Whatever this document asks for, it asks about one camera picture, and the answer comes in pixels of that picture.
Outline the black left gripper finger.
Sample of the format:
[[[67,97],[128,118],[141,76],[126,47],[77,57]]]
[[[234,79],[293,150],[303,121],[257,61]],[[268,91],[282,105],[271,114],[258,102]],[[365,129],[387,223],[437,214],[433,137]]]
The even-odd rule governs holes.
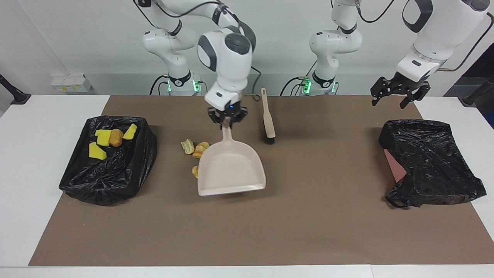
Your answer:
[[[370,89],[372,95],[372,106],[376,106],[381,98],[390,95],[390,81],[385,77],[380,77]]]
[[[406,92],[405,98],[400,102],[400,108],[404,109],[409,103],[420,100],[427,95],[430,90],[430,84],[424,83],[422,86],[418,88],[409,88],[404,87],[404,91]]]

